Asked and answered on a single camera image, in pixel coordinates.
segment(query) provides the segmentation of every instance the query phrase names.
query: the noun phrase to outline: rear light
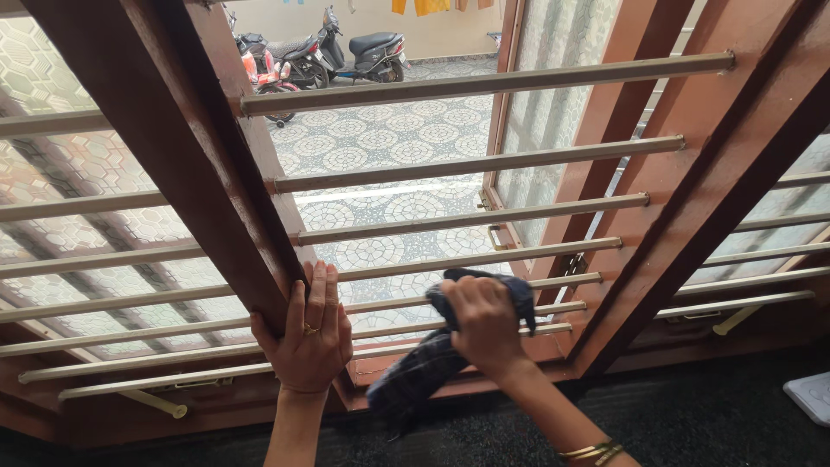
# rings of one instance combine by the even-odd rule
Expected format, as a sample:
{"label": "rear light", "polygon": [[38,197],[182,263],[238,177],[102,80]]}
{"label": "rear light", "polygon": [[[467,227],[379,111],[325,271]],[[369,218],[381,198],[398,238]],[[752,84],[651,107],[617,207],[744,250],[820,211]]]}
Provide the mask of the rear light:
{"label": "rear light", "polygon": [[282,66],[282,70],[280,70],[280,79],[284,80],[291,74],[291,64],[286,62],[285,65]]}

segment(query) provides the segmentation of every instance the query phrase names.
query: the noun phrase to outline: motorcycle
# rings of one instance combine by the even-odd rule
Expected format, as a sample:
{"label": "motorcycle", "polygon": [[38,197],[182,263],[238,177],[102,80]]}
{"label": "motorcycle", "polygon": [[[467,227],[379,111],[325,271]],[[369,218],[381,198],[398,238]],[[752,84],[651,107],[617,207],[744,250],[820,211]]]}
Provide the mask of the motorcycle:
{"label": "motorcycle", "polygon": [[237,25],[236,12],[229,12],[229,24],[231,33],[237,43],[240,55],[250,52],[254,57],[256,69],[260,74],[268,73],[265,63],[265,51],[283,63],[291,64],[291,76],[288,81],[300,89],[323,89],[329,85],[329,74],[327,68],[331,65],[324,63],[323,55],[320,53],[320,45],[317,39],[309,35],[306,38],[288,42],[269,42],[261,34],[246,32],[236,34],[234,28]]}
{"label": "motorcycle", "polygon": [[403,53],[403,34],[376,32],[353,37],[349,41],[349,50],[354,54],[354,62],[347,63],[337,41],[337,34],[343,36],[343,33],[333,10],[334,5],[326,7],[323,28],[317,34],[320,51],[328,65],[325,68],[329,71],[329,79],[342,76],[378,83],[403,81],[403,68],[412,68]]}
{"label": "motorcycle", "polygon": [[[256,59],[250,52],[245,52],[242,56],[242,65],[245,66],[245,71],[248,73],[248,81],[254,86],[256,94],[271,94],[274,92],[291,92],[299,91],[300,88],[294,86],[289,82],[284,82],[288,76],[291,75],[291,63],[288,61],[274,63],[274,58],[271,53],[265,50],[262,54],[266,64],[266,73],[259,73],[256,69]],[[294,118],[293,113],[290,114],[274,114],[265,116],[268,120],[276,123],[277,128],[286,126],[286,122]]]}

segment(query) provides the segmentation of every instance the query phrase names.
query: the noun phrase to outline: cleaning cloth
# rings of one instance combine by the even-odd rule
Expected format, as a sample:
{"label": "cleaning cloth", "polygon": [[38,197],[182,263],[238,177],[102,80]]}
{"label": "cleaning cloth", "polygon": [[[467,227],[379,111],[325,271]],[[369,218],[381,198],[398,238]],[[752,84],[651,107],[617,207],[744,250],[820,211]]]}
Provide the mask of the cleaning cloth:
{"label": "cleaning cloth", "polygon": [[[530,335],[533,335],[536,328],[533,292],[526,281],[472,269],[448,269],[444,272],[444,278],[453,281],[465,276],[496,278],[504,283],[510,291],[516,320],[524,319]],[[451,332],[458,330],[458,320],[440,286],[441,284],[431,286],[427,290],[427,298],[447,320],[447,325],[427,334],[417,347],[392,364],[366,391],[369,409],[384,418],[390,428],[398,433],[407,430],[412,414],[429,396],[470,365],[452,347]]]}

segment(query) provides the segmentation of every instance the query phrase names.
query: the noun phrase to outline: tiled floor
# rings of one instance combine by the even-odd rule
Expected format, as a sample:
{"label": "tiled floor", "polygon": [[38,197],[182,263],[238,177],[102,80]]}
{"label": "tiled floor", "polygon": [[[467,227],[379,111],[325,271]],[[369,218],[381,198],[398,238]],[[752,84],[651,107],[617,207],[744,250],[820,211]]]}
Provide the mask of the tiled floor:
{"label": "tiled floor", "polygon": [[[413,65],[406,81],[475,76],[496,71],[496,60]],[[351,81],[339,78],[336,86]],[[355,107],[299,114],[283,129],[270,125],[277,154],[291,175],[356,170],[483,156],[491,96]],[[476,212],[481,174],[295,193],[309,230],[381,224]],[[318,256],[341,269],[366,268],[491,251],[486,226],[411,233],[316,245]],[[507,264],[479,267],[510,273]],[[423,295],[441,271],[340,284],[343,303]],[[354,330],[438,317],[429,306],[352,316]],[[371,342],[415,337],[380,337]]]}

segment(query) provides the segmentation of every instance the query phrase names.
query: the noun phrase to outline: tire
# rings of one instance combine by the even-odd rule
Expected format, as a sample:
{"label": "tire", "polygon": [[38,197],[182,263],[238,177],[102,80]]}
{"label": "tire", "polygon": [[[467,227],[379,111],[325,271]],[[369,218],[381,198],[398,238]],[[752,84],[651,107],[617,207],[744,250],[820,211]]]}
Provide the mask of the tire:
{"label": "tire", "polygon": [[393,83],[399,83],[403,81],[403,65],[400,63],[393,61],[392,62],[392,71],[395,72],[395,79],[392,80]]}
{"label": "tire", "polygon": [[298,84],[297,87],[299,87],[303,91],[308,91],[309,89],[325,89],[329,87],[329,73],[325,68],[307,60],[302,61],[302,64],[309,67],[311,69],[311,72],[314,73],[315,84],[317,86],[306,86]]}
{"label": "tire", "polygon": [[[273,84],[266,84],[258,89],[256,89],[257,94],[271,94],[273,92],[291,92],[292,89],[288,89],[282,86],[274,86]],[[276,122],[278,128],[282,128],[285,126],[285,122],[294,118],[295,114],[276,114],[272,116],[265,116],[268,120]]]}

